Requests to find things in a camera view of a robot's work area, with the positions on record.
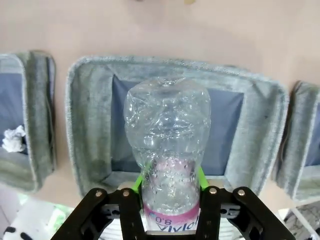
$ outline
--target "white surface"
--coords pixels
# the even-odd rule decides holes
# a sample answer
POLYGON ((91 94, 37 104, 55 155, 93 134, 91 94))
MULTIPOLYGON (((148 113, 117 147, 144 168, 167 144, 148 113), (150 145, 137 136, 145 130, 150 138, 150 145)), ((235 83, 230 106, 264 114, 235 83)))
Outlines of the white surface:
MULTIPOLYGON (((117 54, 236 65, 291 90, 297 80, 320 84, 319 13, 319 0, 1 0, 0 52, 43 50, 56 63, 58 169, 35 196, 73 207, 80 201, 64 107, 68 68, 78 58, 117 54)), ((273 211, 295 206, 271 181, 261 199, 273 211)))

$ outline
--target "bottle label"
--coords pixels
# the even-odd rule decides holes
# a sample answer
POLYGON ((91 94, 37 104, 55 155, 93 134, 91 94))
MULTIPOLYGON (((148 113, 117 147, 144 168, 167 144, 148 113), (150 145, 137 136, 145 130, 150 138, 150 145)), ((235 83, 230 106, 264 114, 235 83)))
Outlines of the bottle label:
POLYGON ((165 215, 143 207, 148 230, 168 233, 196 230, 199 219, 199 202, 188 212, 179 215, 165 215))

